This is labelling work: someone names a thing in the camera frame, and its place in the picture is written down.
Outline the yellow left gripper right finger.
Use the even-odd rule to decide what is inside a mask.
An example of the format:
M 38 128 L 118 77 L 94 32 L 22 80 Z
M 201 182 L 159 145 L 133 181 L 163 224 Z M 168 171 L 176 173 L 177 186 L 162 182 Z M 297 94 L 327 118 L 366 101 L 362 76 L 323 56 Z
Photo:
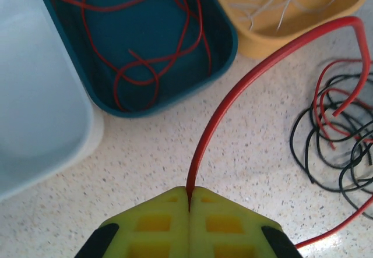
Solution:
M 189 214 L 190 257 L 300 257 L 281 226 L 203 187 Z

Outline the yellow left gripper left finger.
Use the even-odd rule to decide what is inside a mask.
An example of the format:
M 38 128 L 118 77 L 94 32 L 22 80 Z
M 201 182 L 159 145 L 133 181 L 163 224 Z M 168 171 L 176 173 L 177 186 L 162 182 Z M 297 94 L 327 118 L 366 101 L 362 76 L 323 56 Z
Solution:
M 105 220 L 76 257 L 188 257 L 186 188 L 172 188 Z

